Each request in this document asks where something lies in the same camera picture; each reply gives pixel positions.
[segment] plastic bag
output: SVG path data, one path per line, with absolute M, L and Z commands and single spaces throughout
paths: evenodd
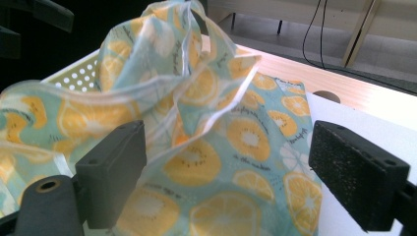
M 210 52 L 193 13 L 206 22 Z M 101 92 L 15 85 L 1 95 L 0 137 L 61 152 L 74 173 L 112 129 L 143 119 L 148 166 L 112 233 L 314 235 L 322 194 L 308 166 L 304 87 L 257 73 L 260 59 L 197 1 L 154 3 L 103 41 Z M 24 174 L 19 164 L 0 167 Z M 1 179 L 0 193 L 13 188 Z

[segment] fruit-patterned bag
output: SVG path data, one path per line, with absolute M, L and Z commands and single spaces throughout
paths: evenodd
M 193 13 L 206 22 L 210 51 Z M 199 2 L 167 1 L 110 31 L 96 67 L 100 92 L 36 82 L 4 90 L 0 212 L 16 210 L 32 181 L 71 175 L 112 129 L 142 119 L 148 165 L 111 233 L 317 235 L 322 194 L 308 166 L 305 90 L 258 73 L 259 60 Z M 4 151 L 16 146 L 50 157 Z

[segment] perforated plastic basket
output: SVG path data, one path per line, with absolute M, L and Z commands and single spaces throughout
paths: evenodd
M 51 83 L 59 88 L 67 88 L 77 91 L 95 91 L 94 77 L 97 64 L 98 49 L 67 66 L 59 72 L 42 80 L 43 83 Z

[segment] black cable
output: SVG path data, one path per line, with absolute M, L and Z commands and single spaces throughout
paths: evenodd
M 327 4 L 328 4 L 328 0 L 325 0 L 325 6 L 324 6 L 324 9 L 323 9 L 323 20 L 322 20 L 322 26 L 321 26 L 321 35 L 320 35 L 320 59 L 321 59 L 321 62 L 322 62 L 322 66 L 316 65 L 315 63 L 313 63 L 310 60 L 308 60 L 307 57 L 306 57 L 306 54 L 305 54 L 304 45 L 305 45 L 305 42 L 306 42 L 307 35 L 309 33 L 310 27 L 312 26 L 313 21 L 314 21 L 316 15 L 317 15 L 317 11 L 319 10 L 320 3 L 321 2 L 322 2 L 322 0 L 319 0 L 319 3 L 317 4 L 316 11 L 314 13 L 313 19 L 311 20 L 311 22 L 309 24 L 309 27 L 308 27 L 308 29 L 306 31 L 306 34 L 304 35 L 304 40 L 303 40 L 303 56 L 304 56 L 304 59 L 308 63 L 310 63 L 311 65 L 313 65 L 313 66 L 315 66 L 317 68 L 321 68 L 321 69 L 324 69 L 324 70 L 327 70 L 327 71 L 328 70 L 332 70 L 332 71 L 338 71 L 338 72 L 343 72 L 343 73 L 351 74 L 351 75 L 354 75 L 354 76 L 357 76 L 357 77 L 362 77 L 362 78 L 368 79 L 368 80 L 373 81 L 373 82 L 380 83 L 382 85 L 386 85 L 386 86 L 389 86 L 389 87 L 393 87 L 393 88 L 396 88 L 396 89 L 399 89 L 399 90 L 403 90 L 403 91 L 409 92 L 411 94 L 417 95 L 417 92 L 415 92 L 413 90 L 410 90 L 410 89 L 407 89 L 407 88 L 398 87 L 396 85 L 393 85 L 393 84 L 390 84 L 390 83 L 386 83 L 386 82 L 382 82 L 382 81 L 373 79 L 371 77 L 367 77 L 367 76 L 360 75 L 360 74 L 353 73 L 353 72 L 346 71 L 346 70 L 341 70 L 341 69 L 336 69 L 336 68 L 331 68 L 331 67 L 325 67 L 325 63 L 324 63 L 324 60 L 323 60 L 323 28 L 325 27 L 326 7 L 327 7 Z

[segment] drawstring bag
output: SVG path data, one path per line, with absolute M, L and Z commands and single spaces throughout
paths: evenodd
M 148 165 L 114 228 L 88 235 L 317 235 L 322 193 L 308 165 L 305 90 L 258 73 L 260 60 L 199 2 L 166 1 L 109 32 L 96 91 L 40 82 L 4 90 L 0 216 L 19 209 L 26 186 L 72 176 L 114 128 L 141 119 Z

